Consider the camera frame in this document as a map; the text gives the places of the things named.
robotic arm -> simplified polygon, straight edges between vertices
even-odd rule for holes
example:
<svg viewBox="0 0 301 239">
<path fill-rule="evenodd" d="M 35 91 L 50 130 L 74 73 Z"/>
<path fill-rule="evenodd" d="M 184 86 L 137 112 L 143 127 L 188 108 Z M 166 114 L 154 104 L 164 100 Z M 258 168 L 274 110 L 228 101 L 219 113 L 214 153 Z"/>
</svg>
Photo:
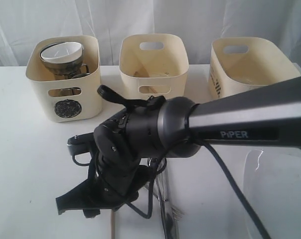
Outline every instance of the robotic arm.
<svg viewBox="0 0 301 239">
<path fill-rule="evenodd" d="M 204 143 L 301 149 L 301 77 L 204 104 L 185 97 L 126 100 L 106 86 L 98 93 L 125 109 L 68 140 L 74 159 L 90 152 L 92 160 L 88 178 L 56 198 L 59 214 L 80 209 L 91 218 L 100 209 L 133 208 L 138 190 L 158 172 L 159 162 L 146 167 L 141 158 L 191 157 Z"/>
</svg>

white curtain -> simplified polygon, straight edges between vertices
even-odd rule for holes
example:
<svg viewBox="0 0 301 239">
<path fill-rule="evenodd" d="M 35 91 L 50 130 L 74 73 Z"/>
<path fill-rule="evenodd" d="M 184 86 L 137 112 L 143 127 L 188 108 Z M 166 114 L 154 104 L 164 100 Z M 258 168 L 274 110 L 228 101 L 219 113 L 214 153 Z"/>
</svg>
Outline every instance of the white curtain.
<svg viewBox="0 0 301 239">
<path fill-rule="evenodd" d="M 132 34 L 171 33 L 191 64 L 209 63 L 220 37 L 266 38 L 301 66 L 301 0 L 0 0 L 0 66 L 25 66 L 50 37 L 98 38 L 103 65 L 117 65 Z"/>
</svg>

basket handle hole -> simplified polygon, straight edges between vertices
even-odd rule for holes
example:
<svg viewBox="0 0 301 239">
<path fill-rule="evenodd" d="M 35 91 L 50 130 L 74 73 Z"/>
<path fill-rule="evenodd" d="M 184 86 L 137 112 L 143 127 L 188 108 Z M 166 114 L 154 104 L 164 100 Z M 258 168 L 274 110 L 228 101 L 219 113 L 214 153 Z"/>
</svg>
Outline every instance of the basket handle hole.
<svg viewBox="0 0 301 239">
<path fill-rule="evenodd" d="M 226 46 L 224 48 L 225 54 L 244 54 L 247 53 L 249 47 L 247 45 L 237 45 L 237 46 Z"/>
<path fill-rule="evenodd" d="M 53 89 L 53 90 L 48 91 L 48 94 L 51 97 L 76 96 L 81 93 L 82 93 L 82 90 L 81 90 L 81 88 L 78 88 L 78 87 Z"/>
<path fill-rule="evenodd" d="M 163 48 L 164 48 L 164 43 L 162 42 L 142 42 L 140 44 L 140 49 L 143 51 L 162 50 Z"/>
<path fill-rule="evenodd" d="M 140 86 L 139 92 L 142 94 L 167 94 L 170 86 Z"/>
</svg>

white table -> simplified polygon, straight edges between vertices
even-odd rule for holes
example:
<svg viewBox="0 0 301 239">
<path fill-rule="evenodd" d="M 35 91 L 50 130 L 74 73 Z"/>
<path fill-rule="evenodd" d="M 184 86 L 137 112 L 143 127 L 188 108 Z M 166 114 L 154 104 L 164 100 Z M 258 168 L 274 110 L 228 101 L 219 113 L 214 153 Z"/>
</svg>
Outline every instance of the white table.
<svg viewBox="0 0 301 239">
<path fill-rule="evenodd" d="M 208 73 L 209 65 L 190 66 L 186 97 L 198 103 L 211 100 Z M 103 84 L 122 91 L 117 66 L 102 66 L 101 74 Z M 55 197 L 87 177 L 87 168 L 72 162 L 67 139 L 93 131 L 119 109 L 119 105 L 104 102 L 103 111 L 92 119 L 51 122 L 25 77 L 25 67 L 0 67 L 0 239 L 110 238 L 109 210 L 102 210 L 94 219 L 85 219 L 82 211 L 59 216 Z M 246 155 L 256 147 L 215 148 L 242 185 Z M 301 154 L 298 149 L 265 150 Z M 192 158 L 168 163 L 172 202 L 186 212 L 178 223 L 181 239 L 248 238 L 242 207 L 204 148 Z M 146 194 L 141 190 L 134 202 L 144 211 Z M 116 230 L 119 239 L 163 238 L 157 201 L 149 220 L 122 207 L 116 213 Z"/>
</svg>

cream plastic basket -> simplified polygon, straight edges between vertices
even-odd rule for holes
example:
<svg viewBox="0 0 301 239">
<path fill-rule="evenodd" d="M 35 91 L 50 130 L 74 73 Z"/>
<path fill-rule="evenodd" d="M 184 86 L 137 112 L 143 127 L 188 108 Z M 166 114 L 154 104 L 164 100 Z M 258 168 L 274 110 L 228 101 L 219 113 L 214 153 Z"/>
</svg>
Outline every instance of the cream plastic basket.
<svg viewBox="0 0 301 239">
<path fill-rule="evenodd" d="M 41 49 L 54 42 L 75 41 L 84 46 L 83 63 L 89 67 L 90 75 L 68 80 L 55 80 L 55 76 L 42 64 Z M 55 122 L 82 120 L 97 115 L 102 110 L 102 99 L 97 93 L 101 84 L 99 45 L 92 36 L 56 37 L 37 44 L 26 68 L 26 76 L 47 117 Z M 61 89 L 80 89 L 78 95 L 58 96 Z"/>
<path fill-rule="evenodd" d="M 220 38 L 212 43 L 209 90 L 213 99 L 300 76 L 272 42 L 257 37 Z"/>
<path fill-rule="evenodd" d="M 141 43 L 162 43 L 162 49 L 141 49 Z M 171 34 L 133 35 L 124 39 L 120 71 L 125 97 L 167 99 L 183 96 L 189 63 L 182 40 Z"/>
</svg>

